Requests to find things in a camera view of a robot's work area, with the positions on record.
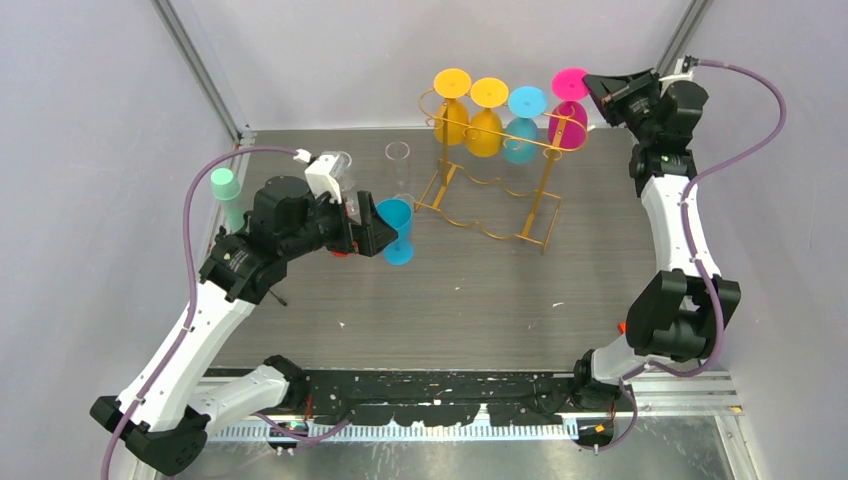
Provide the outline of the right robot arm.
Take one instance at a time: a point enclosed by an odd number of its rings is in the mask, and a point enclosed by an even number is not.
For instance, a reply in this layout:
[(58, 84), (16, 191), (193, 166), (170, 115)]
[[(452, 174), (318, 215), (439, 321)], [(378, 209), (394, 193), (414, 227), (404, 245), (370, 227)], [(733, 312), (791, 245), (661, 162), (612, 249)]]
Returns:
[(661, 78), (653, 69), (588, 74), (584, 83), (605, 121), (636, 140), (629, 175), (649, 219), (657, 268), (629, 308), (623, 334), (574, 366), (570, 399), (591, 411), (612, 407), (625, 383), (650, 368), (692, 377), (711, 367), (741, 289), (713, 260), (697, 205), (689, 144), (707, 91), (685, 74)]

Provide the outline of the blue wine glass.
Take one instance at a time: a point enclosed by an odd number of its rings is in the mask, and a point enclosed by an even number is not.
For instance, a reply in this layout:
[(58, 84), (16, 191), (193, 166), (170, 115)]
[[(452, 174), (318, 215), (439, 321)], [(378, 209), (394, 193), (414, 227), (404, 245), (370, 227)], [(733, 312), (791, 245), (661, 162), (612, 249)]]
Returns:
[(385, 260), (394, 266), (407, 264), (415, 252), (410, 241), (413, 225), (412, 207), (400, 198), (392, 198), (381, 201), (377, 205), (377, 212), (397, 232), (397, 239), (383, 250)]
[(508, 136), (504, 141), (504, 158), (511, 164), (527, 164), (538, 150), (535, 118), (547, 110), (545, 93), (534, 86), (518, 87), (510, 93), (507, 107), (514, 118), (504, 129)]

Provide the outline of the clear wine glass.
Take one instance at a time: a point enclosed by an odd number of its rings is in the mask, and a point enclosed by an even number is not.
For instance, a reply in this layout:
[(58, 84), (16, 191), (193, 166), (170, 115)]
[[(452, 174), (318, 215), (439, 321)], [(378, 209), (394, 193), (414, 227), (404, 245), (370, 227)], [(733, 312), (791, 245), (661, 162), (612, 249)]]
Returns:
[(409, 145), (403, 141), (390, 142), (384, 149), (392, 174), (393, 197), (403, 200), (411, 208), (414, 208), (415, 198), (410, 189), (410, 152)]
[(360, 206), (356, 190), (356, 181), (352, 157), (344, 151), (333, 151), (338, 158), (331, 175), (336, 179), (347, 214), (354, 220), (360, 219)]

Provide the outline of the pink wine glass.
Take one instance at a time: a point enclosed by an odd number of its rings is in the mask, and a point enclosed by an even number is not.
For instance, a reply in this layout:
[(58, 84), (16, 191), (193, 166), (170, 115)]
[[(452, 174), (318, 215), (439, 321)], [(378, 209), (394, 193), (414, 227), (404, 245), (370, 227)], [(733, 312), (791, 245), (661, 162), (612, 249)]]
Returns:
[(588, 96), (584, 83), (587, 72), (579, 67), (565, 68), (551, 80), (551, 90), (560, 100), (553, 109), (548, 123), (548, 140), (551, 145), (564, 149), (579, 149), (588, 132), (588, 114), (581, 100)]

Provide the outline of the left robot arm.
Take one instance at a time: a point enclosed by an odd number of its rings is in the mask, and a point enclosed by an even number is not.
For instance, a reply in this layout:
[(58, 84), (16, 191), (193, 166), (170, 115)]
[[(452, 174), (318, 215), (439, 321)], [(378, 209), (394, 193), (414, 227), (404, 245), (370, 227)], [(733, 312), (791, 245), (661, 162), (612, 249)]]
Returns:
[(244, 227), (224, 234), (200, 268), (179, 320), (140, 375), (119, 395), (102, 396), (91, 416), (138, 460), (175, 476), (199, 456), (209, 437), (243, 418), (276, 407), (298, 412), (309, 395), (306, 373), (275, 355), (208, 393), (196, 386), (225, 341), (283, 280), (288, 264), (325, 249), (373, 257), (398, 237), (372, 195), (358, 193), (359, 219), (329, 193), (316, 194), (293, 176), (268, 180)]

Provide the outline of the yellow wine glass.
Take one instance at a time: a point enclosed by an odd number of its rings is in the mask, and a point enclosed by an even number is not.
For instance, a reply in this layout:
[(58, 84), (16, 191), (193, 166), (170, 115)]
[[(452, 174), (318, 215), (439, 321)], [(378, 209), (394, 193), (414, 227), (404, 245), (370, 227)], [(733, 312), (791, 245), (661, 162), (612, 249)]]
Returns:
[(447, 68), (439, 72), (433, 80), (434, 91), (442, 97), (434, 120), (434, 136), (449, 146), (464, 142), (465, 124), (468, 111), (460, 100), (471, 88), (470, 75), (459, 68)]
[(495, 77), (481, 78), (472, 85), (471, 100), (480, 108), (465, 131), (465, 145), (472, 155), (487, 158), (499, 152), (503, 124), (495, 109), (502, 106), (508, 96), (506, 83)]

